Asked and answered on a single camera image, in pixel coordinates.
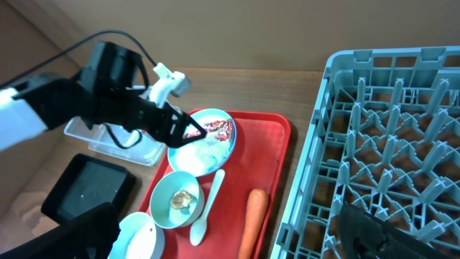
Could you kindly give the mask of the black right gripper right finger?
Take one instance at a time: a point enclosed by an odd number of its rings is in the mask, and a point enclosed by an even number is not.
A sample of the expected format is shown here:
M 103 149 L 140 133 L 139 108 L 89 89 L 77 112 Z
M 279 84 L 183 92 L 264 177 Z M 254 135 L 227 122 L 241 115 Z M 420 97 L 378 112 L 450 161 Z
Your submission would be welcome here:
M 339 214 L 339 235 L 347 259 L 448 259 L 427 244 L 345 203 Z

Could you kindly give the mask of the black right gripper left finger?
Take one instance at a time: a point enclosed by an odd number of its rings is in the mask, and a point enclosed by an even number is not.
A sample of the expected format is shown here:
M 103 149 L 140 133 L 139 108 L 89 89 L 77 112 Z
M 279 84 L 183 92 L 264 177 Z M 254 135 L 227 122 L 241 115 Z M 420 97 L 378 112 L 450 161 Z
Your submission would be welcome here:
M 95 258 L 109 256 L 120 233 L 118 212 L 102 203 L 19 247 L 1 259 Z

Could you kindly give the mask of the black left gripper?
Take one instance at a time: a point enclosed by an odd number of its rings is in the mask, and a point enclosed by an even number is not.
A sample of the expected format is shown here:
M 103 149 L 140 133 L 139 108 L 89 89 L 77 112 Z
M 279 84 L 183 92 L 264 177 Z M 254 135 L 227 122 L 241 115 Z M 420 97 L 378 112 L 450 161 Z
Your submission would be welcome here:
M 169 104 L 159 109 L 152 101 L 116 91 L 96 95 L 96 121 L 107 127 L 117 146 L 120 144 L 109 124 L 120 125 L 127 132 L 146 132 L 154 140 L 172 148 L 202 140 L 207 135 L 194 118 Z

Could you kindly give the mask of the light blue rice bowl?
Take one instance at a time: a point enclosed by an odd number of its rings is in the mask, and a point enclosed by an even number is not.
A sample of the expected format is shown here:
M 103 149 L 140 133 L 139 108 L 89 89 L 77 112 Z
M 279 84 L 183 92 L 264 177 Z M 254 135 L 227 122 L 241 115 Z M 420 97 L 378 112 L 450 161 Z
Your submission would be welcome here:
M 160 259 L 165 249 L 165 234 L 145 212 L 135 212 L 119 223 L 120 233 L 108 259 Z

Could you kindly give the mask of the red snack wrapper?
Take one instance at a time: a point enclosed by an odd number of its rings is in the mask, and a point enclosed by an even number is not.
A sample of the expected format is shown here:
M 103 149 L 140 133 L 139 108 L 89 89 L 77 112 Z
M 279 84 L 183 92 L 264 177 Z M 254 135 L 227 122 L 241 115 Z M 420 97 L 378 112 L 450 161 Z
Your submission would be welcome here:
M 233 139 L 234 123 L 232 119 L 218 119 L 204 122 L 201 127 L 206 131 L 203 141 L 222 142 Z

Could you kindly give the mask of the brown food scrap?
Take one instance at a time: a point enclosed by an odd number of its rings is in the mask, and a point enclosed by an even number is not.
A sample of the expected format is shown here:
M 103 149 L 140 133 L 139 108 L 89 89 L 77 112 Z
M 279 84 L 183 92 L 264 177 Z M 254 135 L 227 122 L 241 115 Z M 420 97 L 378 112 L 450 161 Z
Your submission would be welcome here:
M 196 197 L 190 192 L 180 190 L 175 192 L 170 199 L 170 207 L 176 210 L 188 208 L 195 200 Z

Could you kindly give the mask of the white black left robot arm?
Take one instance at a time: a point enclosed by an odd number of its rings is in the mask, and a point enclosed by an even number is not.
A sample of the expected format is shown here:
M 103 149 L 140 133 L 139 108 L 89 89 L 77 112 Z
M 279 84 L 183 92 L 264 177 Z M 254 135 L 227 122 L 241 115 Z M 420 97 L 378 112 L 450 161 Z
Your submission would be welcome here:
M 112 42 L 94 46 L 87 66 L 71 78 L 43 73 L 1 91 L 1 149 L 53 130 L 74 117 L 87 128 L 102 124 L 147 133 L 168 147 L 206 136 L 190 115 L 174 109 L 169 95 L 181 97 L 190 81 L 164 64 L 154 67 L 151 85 L 140 54 Z

